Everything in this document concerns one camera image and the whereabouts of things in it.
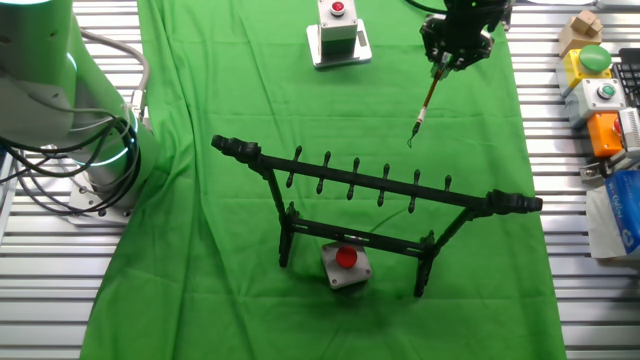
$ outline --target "cable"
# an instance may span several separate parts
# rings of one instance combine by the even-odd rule
[[[20,186],[22,186],[24,192],[38,205],[40,205],[42,208],[51,211],[53,213],[56,213],[58,215],[79,215],[79,214],[84,214],[84,213],[88,213],[88,212],[99,212],[102,210],[106,210],[107,208],[115,205],[118,201],[120,201],[128,192],[129,190],[131,190],[131,188],[133,188],[133,185],[135,184],[137,178],[138,178],[138,174],[140,173],[140,151],[139,151],[139,146],[137,146],[135,144],[135,142],[131,142],[131,139],[133,137],[135,137],[135,132],[131,131],[131,128],[129,128],[128,130],[128,135],[124,137],[124,141],[126,144],[128,144],[128,149],[131,150],[129,151],[128,154],[128,163],[129,163],[129,167],[130,169],[133,169],[133,172],[128,171],[127,173],[130,174],[130,176],[127,176],[127,182],[125,184],[123,184],[122,187],[119,187],[116,191],[112,192],[106,199],[104,199],[103,201],[101,201],[99,204],[94,205],[88,209],[79,209],[79,208],[75,208],[73,206],[70,206],[68,204],[64,204],[61,201],[59,201],[58,199],[55,199],[54,197],[52,197],[51,195],[49,195],[46,190],[44,188],[42,188],[42,186],[40,185],[40,183],[35,179],[35,177],[33,177],[32,172],[29,170],[29,176],[31,178],[31,181],[34,183],[34,185],[38,188],[38,190],[40,190],[40,192],[45,195],[46,197],[48,197],[49,199],[51,199],[53,202],[55,202],[56,204],[63,206],[69,210],[59,210],[59,209],[55,209],[52,208],[46,204],[44,204],[43,202],[39,201],[36,197],[35,194],[33,194],[33,192],[31,192],[31,190],[26,186],[26,183],[24,182],[23,176],[18,177],[18,181],[20,182]]]
[[[89,139],[87,139],[87,140],[85,140],[85,141],[83,141],[83,142],[81,142],[79,144],[76,144],[76,145],[73,145],[73,146],[70,146],[70,147],[66,147],[66,148],[56,148],[55,150],[42,149],[42,148],[39,148],[39,147],[23,145],[23,144],[11,141],[9,139],[5,139],[3,137],[0,137],[0,143],[6,143],[6,144],[10,145],[10,147],[15,147],[15,148],[18,148],[18,149],[21,149],[21,150],[25,150],[25,151],[32,151],[32,152],[39,152],[39,153],[42,153],[42,154],[56,154],[57,155],[57,154],[60,154],[60,153],[67,153],[67,152],[80,150],[83,147],[85,147],[85,146],[93,143],[94,141],[98,140],[101,136],[104,135],[103,132],[104,131],[100,131],[97,134],[95,134],[94,136],[90,137]]]
[[[91,164],[100,155],[100,151],[102,150],[102,147],[104,146],[104,142],[107,140],[107,137],[109,136],[109,132],[111,132],[111,130],[116,126],[116,124],[117,124],[117,122],[115,122],[115,121],[111,122],[111,124],[109,124],[109,126],[104,128],[104,130],[99,133],[99,134],[102,134],[102,136],[100,137],[100,142],[98,142],[98,146],[96,147],[95,151],[93,152],[93,154],[91,155],[91,157],[89,158],[89,160],[87,161],[86,164],[80,166],[79,168],[77,168],[77,169],[75,169],[73,171],[70,171],[70,172],[67,172],[67,173],[64,173],[64,174],[43,170],[43,169],[35,166],[29,160],[27,160],[22,155],[20,155],[16,150],[14,150],[12,146],[8,145],[5,142],[4,139],[0,138],[0,145],[2,145],[5,148],[5,150],[7,150],[7,152],[9,154],[11,154],[11,156],[13,156],[19,162],[21,162],[22,165],[24,165],[25,167],[27,167],[27,168],[35,171],[35,172],[38,172],[38,173],[40,173],[42,175],[47,175],[47,176],[51,176],[51,177],[55,177],[55,178],[65,178],[65,177],[70,177],[70,176],[77,175],[77,174],[87,170],[89,168],[89,166],[91,166]],[[18,146],[17,148],[19,148],[20,150],[28,150],[28,149],[25,149],[24,147],[20,147],[20,146]]]
[[[147,88],[147,83],[149,82],[150,67],[149,67],[149,62],[147,61],[147,58],[145,58],[141,52],[139,52],[138,50],[132,48],[127,44],[109,39],[108,37],[104,37],[102,35],[94,34],[85,29],[80,29],[80,33],[84,38],[105,44],[107,46],[116,48],[118,50],[121,50],[128,54],[133,55],[133,57],[136,58],[136,60],[140,61],[140,63],[142,64],[142,79],[140,79],[140,83],[136,87],[136,90],[145,90]]]
[[[47,161],[49,161],[49,160],[51,160],[51,158],[45,158],[44,160],[42,160],[42,161],[40,161],[40,162],[37,162],[35,165],[36,165],[36,166],[40,166],[40,165],[42,165],[42,164],[46,163],[46,162],[47,162]],[[17,178],[18,176],[22,176],[22,175],[24,175],[24,174],[28,173],[29,171],[31,171],[31,170],[26,169],[26,168],[25,168],[25,169],[22,169],[22,170],[20,170],[20,171],[17,171],[17,172],[15,172],[15,173],[13,173],[13,174],[11,174],[11,175],[7,176],[6,178],[4,178],[4,179],[0,180],[0,184],[4,184],[4,183],[6,183],[7,181],[9,181],[9,180],[11,180],[11,179],[15,179],[15,178]]]
[[[410,5],[423,10],[423,11],[427,11],[430,13],[434,13],[434,14],[442,14],[442,15],[447,15],[447,11],[446,10],[439,10],[439,9],[435,9],[432,8],[430,6],[426,6],[426,5],[422,5],[414,0],[405,0],[407,3],[409,3]],[[456,14],[460,14],[460,15],[476,15],[476,14],[482,14],[485,12],[490,12],[490,11],[495,11],[495,10],[501,10],[501,9],[505,9],[507,6],[507,4],[505,5],[495,5],[495,6],[486,6],[486,7],[479,7],[477,10],[470,10],[470,11],[457,11]]]
[[[89,125],[89,126],[85,126],[85,127],[81,127],[81,128],[71,128],[71,129],[69,129],[69,132],[93,129],[94,127],[98,127],[100,125],[104,125],[104,124],[108,123],[109,121],[113,121],[113,118],[102,120],[102,121],[99,121],[99,122],[97,122],[95,124],[92,124],[92,125]]]
[[[64,167],[64,164],[62,164],[62,161],[58,160],[58,166],[60,166],[60,169],[62,169],[63,171],[66,172],[66,169]],[[93,195],[98,195],[97,192],[88,189],[86,186],[80,184],[80,182],[78,180],[75,179],[75,176],[71,176],[69,178],[69,180],[71,180],[72,183],[74,183],[77,187],[79,187],[80,189],[85,189],[88,193],[93,194]]]
[[[414,0],[405,0],[405,1],[408,2],[410,5],[417,7],[420,10],[428,11],[428,12],[431,12],[431,13],[434,13],[434,14],[447,15],[447,11],[446,10],[434,9],[432,7],[417,3]]]
[[[47,100],[43,100],[40,99],[38,96],[32,94],[29,92],[28,89],[25,89],[22,87],[21,84],[19,84],[18,82],[14,81],[13,78],[9,77],[9,81],[16,86],[19,90],[21,90],[22,92],[24,92],[29,98],[31,98],[32,100],[36,101],[37,103],[39,103],[40,105],[49,107],[51,109],[57,110],[57,111],[61,111],[61,112],[68,112],[68,113],[73,113],[73,114],[84,114],[84,113],[98,113],[98,114],[105,114],[107,116],[109,116],[111,119],[109,120],[105,120],[105,121],[101,121],[98,122],[96,124],[90,125],[90,126],[86,126],[84,128],[79,128],[79,129],[71,129],[70,131],[80,131],[80,130],[86,130],[86,129],[91,129],[93,127],[97,127],[100,126],[102,124],[105,124],[109,121],[117,121],[118,119],[122,119],[119,118],[115,115],[113,115],[111,112],[109,112],[108,110],[105,109],[99,109],[99,108],[80,108],[80,109],[72,109],[72,108],[67,108],[67,107],[63,107],[63,106],[58,106],[56,104],[53,104]],[[129,113],[128,113],[128,109],[127,111],[125,111],[125,116],[126,116],[126,120],[128,122],[128,126],[131,126],[131,121],[129,120]],[[89,138],[88,140],[74,145],[72,147],[68,147],[68,148],[58,148],[57,151],[49,151],[48,153],[66,153],[66,152],[72,152],[75,150],[79,150],[80,148],[89,145],[90,143],[94,142],[95,140],[97,140],[100,137],[100,133],[94,135],[93,137]],[[23,150],[27,150],[27,151],[34,151],[34,152],[43,152],[40,148],[35,148],[35,147],[27,147],[26,145],[22,145],[16,142],[12,142],[8,139],[4,139],[2,137],[0,137],[0,140],[4,140],[5,142],[11,144],[13,147],[15,148],[20,148]],[[109,147],[113,144],[114,142],[110,142],[107,144],[106,147]]]

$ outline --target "connector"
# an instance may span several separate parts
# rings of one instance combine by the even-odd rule
[[[133,90],[133,95],[131,95],[131,111],[136,117],[136,120],[142,122],[145,107],[147,107],[147,96],[145,91]]]
[[[488,206],[486,215],[527,214],[542,210],[542,199],[527,197],[522,194],[508,194],[493,190],[487,194]]]

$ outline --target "yellow box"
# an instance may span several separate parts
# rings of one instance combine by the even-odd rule
[[[567,75],[567,83],[571,89],[575,88],[583,79],[611,79],[610,69],[599,74],[585,74],[580,66],[580,51],[582,49],[572,49],[562,59],[564,72]]]

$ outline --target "orange box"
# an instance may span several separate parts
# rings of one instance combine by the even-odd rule
[[[622,138],[614,129],[618,112],[596,113],[587,122],[589,137],[596,157],[610,157],[622,150]]]

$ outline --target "green button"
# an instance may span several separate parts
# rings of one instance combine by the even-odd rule
[[[602,92],[607,95],[613,95],[616,93],[616,89],[614,89],[611,85],[605,85],[602,87]]]
[[[598,45],[587,45],[580,51],[580,63],[588,71],[600,73],[611,65],[611,54]]]

